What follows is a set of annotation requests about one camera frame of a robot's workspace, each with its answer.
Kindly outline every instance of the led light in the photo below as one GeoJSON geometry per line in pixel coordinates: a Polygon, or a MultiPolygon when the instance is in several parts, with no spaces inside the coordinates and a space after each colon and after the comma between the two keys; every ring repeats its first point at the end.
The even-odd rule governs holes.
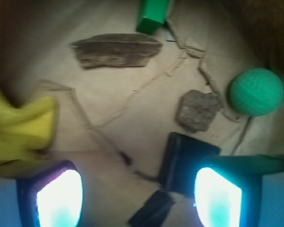
{"type": "Polygon", "coordinates": [[[198,171],[195,180],[195,203],[205,227],[240,225],[242,189],[211,168],[198,171]]]}
{"type": "Polygon", "coordinates": [[[74,227],[82,209],[82,178],[67,170],[37,193],[40,227],[74,227]]]}

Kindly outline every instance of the green foam ball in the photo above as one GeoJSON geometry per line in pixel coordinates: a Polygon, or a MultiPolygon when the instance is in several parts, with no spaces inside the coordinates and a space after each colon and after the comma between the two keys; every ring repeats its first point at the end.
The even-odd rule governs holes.
{"type": "Polygon", "coordinates": [[[273,72],[255,68],[233,81],[230,100],[234,108],[249,116],[262,116],[276,110],[284,97],[284,86],[273,72]]]}

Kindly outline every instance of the rock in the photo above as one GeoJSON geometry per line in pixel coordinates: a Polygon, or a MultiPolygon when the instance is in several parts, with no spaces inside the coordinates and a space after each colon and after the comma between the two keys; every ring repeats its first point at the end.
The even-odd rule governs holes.
{"type": "Polygon", "coordinates": [[[192,133],[207,131],[222,108],[218,93],[204,94],[191,90],[181,98],[176,121],[192,133]]]}
{"type": "Polygon", "coordinates": [[[96,66],[146,66],[162,44],[146,35],[104,34],[71,44],[84,69],[96,66]]]}

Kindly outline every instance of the bright light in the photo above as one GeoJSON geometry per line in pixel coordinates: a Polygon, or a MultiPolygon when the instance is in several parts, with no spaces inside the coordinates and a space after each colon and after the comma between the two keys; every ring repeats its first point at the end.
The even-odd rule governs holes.
{"type": "Polygon", "coordinates": [[[66,170],[37,193],[40,227],[75,227],[83,199],[82,178],[66,170]]]}
{"type": "Polygon", "coordinates": [[[195,203],[205,227],[240,225],[242,189],[211,168],[199,170],[195,180],[195,203]]]}

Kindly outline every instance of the glowing light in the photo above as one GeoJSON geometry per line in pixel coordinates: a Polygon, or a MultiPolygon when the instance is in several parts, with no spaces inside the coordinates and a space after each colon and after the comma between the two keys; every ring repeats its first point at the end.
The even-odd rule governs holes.
{"type": "Polygon", "coordinates": [[[242,189],[211,168],[199,170],[195,180],[195,203],[205,227],[240,225],[242,189]]]}
{"type": "Polygon", "coordinates": [[[67,170],[37,193],[40,227],[74,227],[82,209],[82,178],[67,170]]]}

